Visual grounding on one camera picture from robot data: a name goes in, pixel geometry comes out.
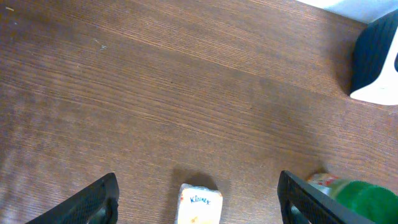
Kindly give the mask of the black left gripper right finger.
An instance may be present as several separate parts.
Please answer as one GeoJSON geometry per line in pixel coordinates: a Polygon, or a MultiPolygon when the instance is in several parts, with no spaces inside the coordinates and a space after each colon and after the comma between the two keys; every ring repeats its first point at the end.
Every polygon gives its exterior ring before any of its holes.
{"type": "Polygon", "coordinates": [[[372,224],[293,173],[283,170],[277,186],[282,221],[293,223],[372,224]]]}

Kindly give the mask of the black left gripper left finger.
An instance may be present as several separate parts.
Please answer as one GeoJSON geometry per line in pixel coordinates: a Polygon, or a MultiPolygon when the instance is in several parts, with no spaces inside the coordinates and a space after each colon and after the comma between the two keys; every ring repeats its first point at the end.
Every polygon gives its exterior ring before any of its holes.
{"type": "Polygon", "coordinates": [[[119,187],[111,172],[27,224],[115,224],[119,187]]]}

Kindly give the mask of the orange tissue pack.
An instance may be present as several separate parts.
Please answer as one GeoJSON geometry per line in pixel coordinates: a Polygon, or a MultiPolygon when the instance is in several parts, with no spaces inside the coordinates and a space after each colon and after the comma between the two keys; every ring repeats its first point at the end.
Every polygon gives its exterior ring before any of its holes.
{"type": "Polygon", "coordinates": [[[218,190],[182,184],[175,224],[219,224],[222,207],[223,196],[218,190]]]}

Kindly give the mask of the green lid jar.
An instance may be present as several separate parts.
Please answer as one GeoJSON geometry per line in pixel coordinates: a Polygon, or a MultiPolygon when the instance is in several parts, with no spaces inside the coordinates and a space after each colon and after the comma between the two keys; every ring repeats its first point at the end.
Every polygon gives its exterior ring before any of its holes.
{"type": "Polygon", "coordinates": [[[397,195],[387,188],[329,173],[313,174],[307,182],[374,223],[397,223],[397,195]]]}

